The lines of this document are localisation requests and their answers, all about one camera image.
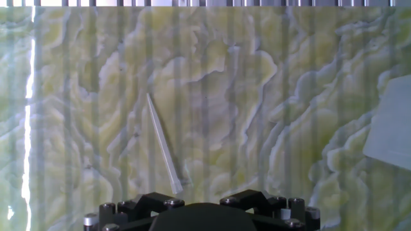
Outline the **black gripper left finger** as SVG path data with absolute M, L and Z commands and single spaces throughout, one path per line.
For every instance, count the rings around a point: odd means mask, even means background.
M 132 200 L 106 202 L 98 212 L 83 217 L 83 231 L 148 230 L 152 212 L 158 214 L 185 206 L 185 201 L 157 192 L 139 194 Z

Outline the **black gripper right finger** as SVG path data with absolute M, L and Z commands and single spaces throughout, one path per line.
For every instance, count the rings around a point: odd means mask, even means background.
M 302 198 L 273 196 L 247 189 L 220 199 L 220 205 L 254 212 L 250 218 L 257 230 L 320 230 L 320 209 Z

